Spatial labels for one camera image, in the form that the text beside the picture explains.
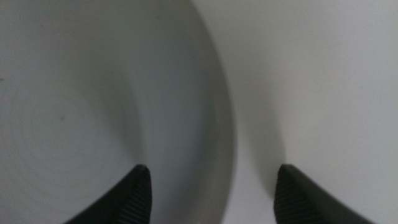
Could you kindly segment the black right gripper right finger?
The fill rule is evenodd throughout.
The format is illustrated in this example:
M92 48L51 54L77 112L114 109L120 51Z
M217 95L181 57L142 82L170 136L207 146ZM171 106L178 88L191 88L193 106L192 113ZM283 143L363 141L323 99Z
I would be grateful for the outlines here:
M278 170L273 209L278 224L371 224L290 164Z

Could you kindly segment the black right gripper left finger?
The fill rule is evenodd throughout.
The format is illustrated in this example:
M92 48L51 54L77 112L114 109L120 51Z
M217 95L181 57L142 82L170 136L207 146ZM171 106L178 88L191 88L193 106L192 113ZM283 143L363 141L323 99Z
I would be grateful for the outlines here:
M136 165L111 190L67 224L149 224L152 183L147 166Z

